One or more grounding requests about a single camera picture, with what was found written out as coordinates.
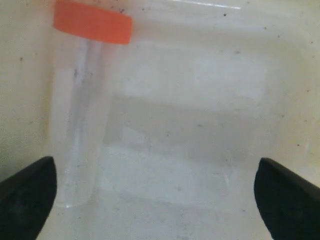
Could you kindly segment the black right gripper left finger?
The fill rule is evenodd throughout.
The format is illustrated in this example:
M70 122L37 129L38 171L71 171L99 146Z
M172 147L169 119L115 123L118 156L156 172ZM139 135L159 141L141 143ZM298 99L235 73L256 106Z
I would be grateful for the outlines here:
M54 158L45 156L0 182L0 238L35 240L57 194Z

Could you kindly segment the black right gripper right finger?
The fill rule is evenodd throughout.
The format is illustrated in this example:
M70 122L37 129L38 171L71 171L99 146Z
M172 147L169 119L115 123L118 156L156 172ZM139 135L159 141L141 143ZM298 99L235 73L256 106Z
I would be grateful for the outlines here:
M253 192L274 240L320 238L320 189L273 159L260 159Z

